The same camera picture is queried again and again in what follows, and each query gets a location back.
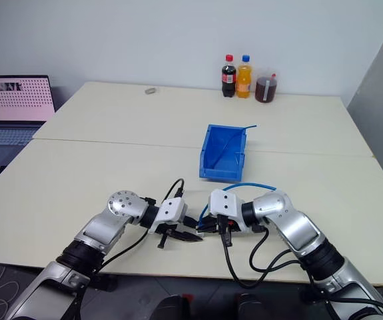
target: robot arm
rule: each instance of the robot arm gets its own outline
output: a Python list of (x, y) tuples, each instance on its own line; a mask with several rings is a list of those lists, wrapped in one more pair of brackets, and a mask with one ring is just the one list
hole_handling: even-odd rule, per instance
[[(347, 258), (339, 254), (304, 213), (293, 207), (286, 193), (273, 191), (245, 203), (233, 193), (214, 190), (208, 208), (217, 221), (216, 230), (212, 229), (212, 232), (227, 235), (231, 230), (252, 232), (258, 226), (274, 223), (280, 236), (314, 279), (314, 284), (321, 292), (329, 294), (332, 301), (361, 298), (383, 303), (379, 292)], [(208, 231), (204, 226), (199, 229)], [(369, 303), (331, 304), (337, 316), (343, 320), (375, 315), (378, 319), (383, 318), (383, 309)]]
[(131, 191), (119, 191), (109, 197), (103, 212), (94, 216), (75, 236), (62, 254), (42, 270), (9, 309), (6, 319), (70, 319), (76, 311), (77, 297), (103, 264), (128, 223), (141, 225), (149, 233), (183, 241), (201, 241), (200, 237), (176, 231), (178, 222), (195, 227), (185, 216), (187, 206), (181, 197), (163, 201), (160, 208), (152, 199), (141, 199)]

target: bottle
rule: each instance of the bottle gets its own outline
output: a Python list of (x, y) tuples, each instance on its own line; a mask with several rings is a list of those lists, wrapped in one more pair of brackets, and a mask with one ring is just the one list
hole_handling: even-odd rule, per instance
[(262, 103), (271, 102), (277, 89), (276, 74), (271, 77), (260, 77), (256, 82), (255, 99)]
[(250, 95), (250, 83), (252, 81), (250, 73), (252, 72), (252, 67), (249, 65), (249, 60), (250, 57), (248, 55), (243, 55), (242, 64), (238, 66), (236, 93), (239, 98), (247, 98)]
[(232, 55), (225, 56), (222, 68), (222, 93), (224, 97), (233, 97), (236, 92), (236, 68), (232, 64)]

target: small gray object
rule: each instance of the small gray object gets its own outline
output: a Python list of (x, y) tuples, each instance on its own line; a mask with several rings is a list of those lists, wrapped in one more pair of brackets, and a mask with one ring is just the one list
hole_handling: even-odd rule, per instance
[(152, 95), (155, 92), (156, 92), (156, 88), (154, 88), (154, 87), (148, 88), (147, 90), (145, 90), (145, 94), (147, 94), (147, 95)]

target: laptop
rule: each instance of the laptop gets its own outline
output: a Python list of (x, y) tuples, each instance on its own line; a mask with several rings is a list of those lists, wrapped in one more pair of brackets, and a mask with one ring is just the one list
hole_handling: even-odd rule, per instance
[(0, 76), (0, 166), (8, 165), (54, 114), (47, 75)]

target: bottle label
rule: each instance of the bottle label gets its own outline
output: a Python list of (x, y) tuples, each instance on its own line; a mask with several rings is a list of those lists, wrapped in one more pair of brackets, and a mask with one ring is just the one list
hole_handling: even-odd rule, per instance
[(249, 92), (250, 91), (250, 84), (248, 84), (248, 83), (239, 83), (237, 85), (237, 91)]
[(222, 74), (222, 82), (225, 83), (234, 83), (236, 82), (236, 75), (225, 75), (224, 73)]

